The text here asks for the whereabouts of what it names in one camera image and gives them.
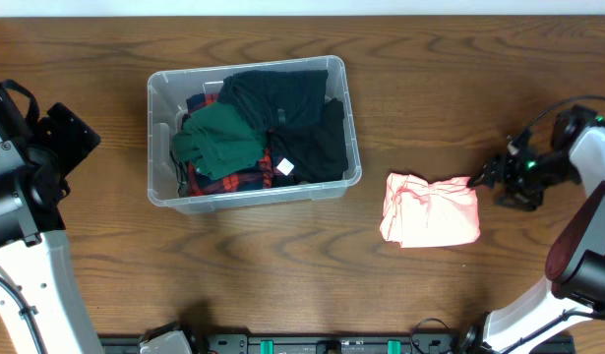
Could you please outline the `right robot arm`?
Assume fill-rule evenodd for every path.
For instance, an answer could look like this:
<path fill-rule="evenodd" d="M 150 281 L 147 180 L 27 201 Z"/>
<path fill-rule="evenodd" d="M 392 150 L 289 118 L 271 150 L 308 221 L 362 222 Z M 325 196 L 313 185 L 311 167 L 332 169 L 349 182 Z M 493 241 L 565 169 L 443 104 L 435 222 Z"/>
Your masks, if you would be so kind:
<path fill-rule="evenodd" d="M 507 307 L 483 315 L 457 341 L 456 353 L 575 354 L 566 329 L 605 321 L 605 118 L 580 102 L 568 99 L 556 116 L 550 152 L 534 153 L 525 128 L 468 182 L 504 184 L 498 205 L 524 211 L 568 181 L 583 187 L 586 200 L 551 246 L 543 277 Z"/>

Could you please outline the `dark navy garment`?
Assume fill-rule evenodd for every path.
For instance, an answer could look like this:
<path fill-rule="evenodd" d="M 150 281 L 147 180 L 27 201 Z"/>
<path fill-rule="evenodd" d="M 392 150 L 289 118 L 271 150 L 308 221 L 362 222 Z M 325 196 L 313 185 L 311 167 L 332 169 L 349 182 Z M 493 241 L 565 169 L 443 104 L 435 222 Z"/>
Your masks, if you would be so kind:
<path fill-rule="evenodd" d="M 321 119 L 328 76 L 327 70 L 245 71 L 223 81 L 217 100 L 259 132 L 305 128 Z"/>

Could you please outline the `pink garment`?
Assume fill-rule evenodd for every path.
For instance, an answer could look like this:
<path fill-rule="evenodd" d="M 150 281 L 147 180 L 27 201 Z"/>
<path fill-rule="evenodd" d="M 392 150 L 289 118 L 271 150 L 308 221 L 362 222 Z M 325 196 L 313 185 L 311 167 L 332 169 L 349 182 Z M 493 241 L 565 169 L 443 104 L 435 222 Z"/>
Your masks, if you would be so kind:
<path fill-rule="evenodd" d="M 436 248 L 475 242 L 478 199 L 466 177 L 429 183 L 392 173 L 386 182 L 380 232 L 402 248 Z"/>

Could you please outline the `red navy plaid shirt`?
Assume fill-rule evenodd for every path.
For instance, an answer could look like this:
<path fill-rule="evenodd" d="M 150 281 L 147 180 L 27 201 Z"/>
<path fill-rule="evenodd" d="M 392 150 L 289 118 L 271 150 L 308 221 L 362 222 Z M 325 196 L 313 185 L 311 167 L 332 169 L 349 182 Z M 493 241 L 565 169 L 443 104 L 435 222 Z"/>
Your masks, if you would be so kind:
<path fill-rule="evenodd" d="M 191 113 L 214 102 L 219 102 L 217 99 L 216 94 L 205 93 L 189 97 L 186 100 L 188 112 L 182 118 L 181 129 Z M 179 163 L 184 165 L 188 194 L 193 197 L 261 190 L 272 186 L 273 167 L 267 146 L 264 149 L 264 156 L 254 166 L 239 170 L 218 180 L 213 180 L 208 175 L 202 174 L 191 162 Z"/>

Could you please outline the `black garment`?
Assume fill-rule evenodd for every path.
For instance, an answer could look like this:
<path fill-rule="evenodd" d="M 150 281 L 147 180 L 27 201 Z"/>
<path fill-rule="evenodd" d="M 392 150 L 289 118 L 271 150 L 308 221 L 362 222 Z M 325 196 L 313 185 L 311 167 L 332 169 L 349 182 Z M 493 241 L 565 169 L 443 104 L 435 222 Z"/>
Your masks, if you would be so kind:
<path fill-rule="evenodd" d="M 333 98 L 324 105 L 317 124 L 271 133 L 272 187 L 341 180 L 348 169 L 343 120 L 343 103 Z M 295 165 L 289 176 L 280 175 L 275 170 L 283 158 Z"/>

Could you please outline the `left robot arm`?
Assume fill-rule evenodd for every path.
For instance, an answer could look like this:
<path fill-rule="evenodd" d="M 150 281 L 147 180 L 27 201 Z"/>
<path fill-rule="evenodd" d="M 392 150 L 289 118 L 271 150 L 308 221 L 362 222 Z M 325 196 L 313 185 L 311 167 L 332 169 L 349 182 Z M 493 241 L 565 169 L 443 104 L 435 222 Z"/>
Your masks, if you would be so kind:
<path fill-rule="evenodd" d="M 101 137 L 62 103 L 0 82 L 0 318 L 19 353 L 100 353 L 58 210 Z"/>

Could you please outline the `clear plastic storage container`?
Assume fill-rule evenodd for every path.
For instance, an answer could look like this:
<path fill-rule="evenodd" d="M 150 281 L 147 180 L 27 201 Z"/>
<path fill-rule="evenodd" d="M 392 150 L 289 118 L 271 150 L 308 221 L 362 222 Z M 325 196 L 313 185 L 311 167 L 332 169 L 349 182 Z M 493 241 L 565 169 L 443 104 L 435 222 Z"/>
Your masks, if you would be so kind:
<path fill-rule="evenodd" d="M 225 78 L 251 70 L 326 70 L 329 73 L 326 97 L 336 98 L 344 105 L 343 129 L 348 169 L 339 181 L 182 198 L 170 152 L 171 138 L 180 129 L 182 117 L 187 113 L 186 99 L 195 93 L 216 93 L 220 91 Z M 361 176 L 346 66 L 335 55 L 159 71 L 148 80 L 148 197 L 157 207 L 169 207 L 184 214 L 194 214 L 224 208 L 333 199 L 343 196 L 348 188 L 358 183 Z"/>

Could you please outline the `dark green garment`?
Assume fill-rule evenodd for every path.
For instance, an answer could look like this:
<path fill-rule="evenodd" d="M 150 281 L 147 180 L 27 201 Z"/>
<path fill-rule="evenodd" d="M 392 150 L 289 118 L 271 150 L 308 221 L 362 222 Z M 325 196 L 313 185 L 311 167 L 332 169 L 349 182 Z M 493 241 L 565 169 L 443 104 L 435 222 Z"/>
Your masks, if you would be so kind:
<path fill-rule="evenodd" d="M 213 180 L 249 168 L 264 156 L 266 135 L 254 131 L 231 104 L 214 102 L 189 115 L 171 146 Z"/>

